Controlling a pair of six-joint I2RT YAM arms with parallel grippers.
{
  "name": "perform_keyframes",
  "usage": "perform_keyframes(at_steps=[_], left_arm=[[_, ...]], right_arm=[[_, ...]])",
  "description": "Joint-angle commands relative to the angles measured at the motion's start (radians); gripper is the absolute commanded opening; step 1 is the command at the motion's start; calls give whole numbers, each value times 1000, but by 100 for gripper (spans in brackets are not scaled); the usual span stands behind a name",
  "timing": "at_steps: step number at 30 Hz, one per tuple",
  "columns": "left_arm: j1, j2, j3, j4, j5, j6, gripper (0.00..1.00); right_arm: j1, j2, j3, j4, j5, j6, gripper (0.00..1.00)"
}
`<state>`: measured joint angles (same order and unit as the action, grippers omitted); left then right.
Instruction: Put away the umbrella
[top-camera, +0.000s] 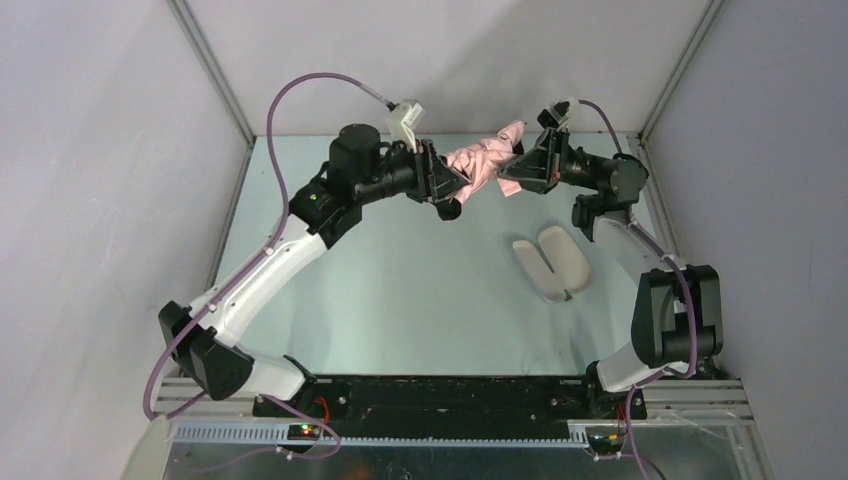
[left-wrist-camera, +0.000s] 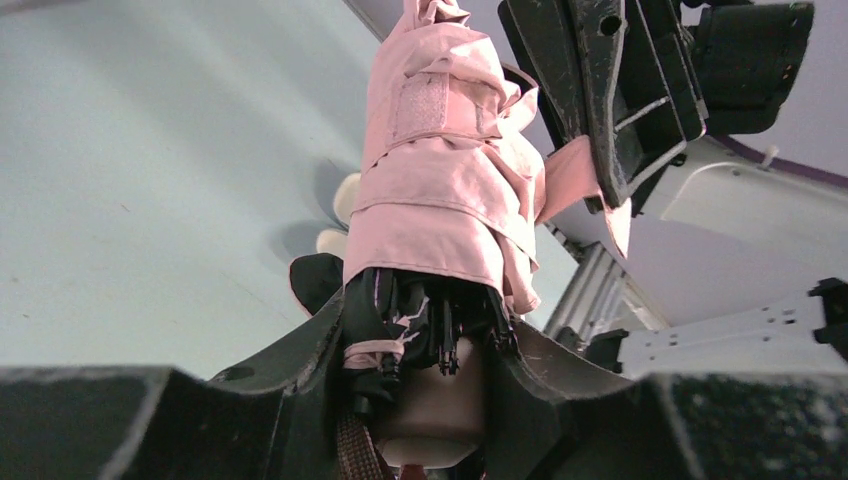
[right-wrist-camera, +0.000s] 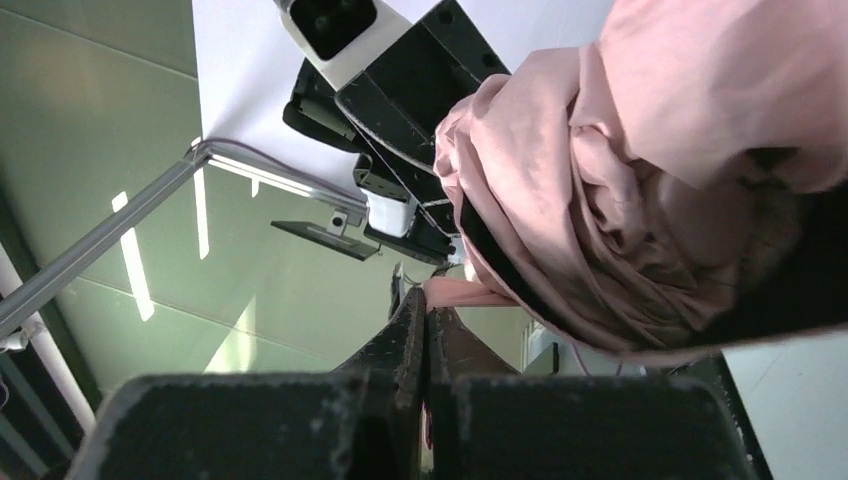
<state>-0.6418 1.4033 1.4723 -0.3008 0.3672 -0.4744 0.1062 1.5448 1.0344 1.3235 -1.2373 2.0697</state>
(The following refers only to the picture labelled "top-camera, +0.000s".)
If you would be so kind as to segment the pink black folding umbrella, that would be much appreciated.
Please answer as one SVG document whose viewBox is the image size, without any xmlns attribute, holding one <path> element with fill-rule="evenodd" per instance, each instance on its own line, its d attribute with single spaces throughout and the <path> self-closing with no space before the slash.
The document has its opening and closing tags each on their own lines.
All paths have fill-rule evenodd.
<svg viewBox="0 0 848 480">
<path fill-rule="evenodd" d="M 495 136 L 484 138 L 474 145 L 444 156 L 447 166 L 459 173 L 467 183 L 449 200 L 436 205 L 441 220 L 456 220 L 462 213 L 463 204 L 490 181 L 497 182 L 505 197 L 522 190 L 518 181 L 500 178 L 498 172 L 519 156 L 515 148 L 522 141 L 525 126 L 524 121 L 513 121 L 500 129 Z"/>
</svg>

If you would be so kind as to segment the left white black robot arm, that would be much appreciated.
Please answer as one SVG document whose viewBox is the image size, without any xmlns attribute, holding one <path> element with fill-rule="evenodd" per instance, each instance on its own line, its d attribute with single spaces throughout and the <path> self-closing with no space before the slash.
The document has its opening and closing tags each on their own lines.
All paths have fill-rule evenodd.
<svg viewBox="0 0 848 480">
<path fill-rule="evenodd" d="M 171 358 L 213 400 L 239 392 L 295 397 L 310 381 L 302 365 L 240 343 L 255 316 L 361 221 L 364 206 L 402 194 L 453 219 L 461 210 L 454 198 L 468 183 L 428 139 L 386 142 L 370 125 L 342 128 L 327 161 L 289 201 L 264 245 L 188 305 L 162 307 L 158 320 Z"/>
</svg>

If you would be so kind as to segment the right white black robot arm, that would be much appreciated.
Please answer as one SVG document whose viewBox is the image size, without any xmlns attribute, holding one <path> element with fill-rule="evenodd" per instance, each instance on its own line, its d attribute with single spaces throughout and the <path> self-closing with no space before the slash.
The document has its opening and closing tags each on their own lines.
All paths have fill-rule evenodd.
<svg viewBox="0 0 848 480">
<path fill-rule="evenodd" d="M 617 260 L 637 286 L 630 340 L 596 363 L 600 386 L 618 393 L 663 375 L 691 377 L 698 362 L 724 346 L 718 272 L 666 252 L 635 218 L 632 208 L 649 177 L 636 157 L 601 157 L 569 140 L 567 132 L 548 128 L 498 175 L 537 194 L 560 183 L 588 189 L 575 198 L 573 225 Z"/>
</svg>

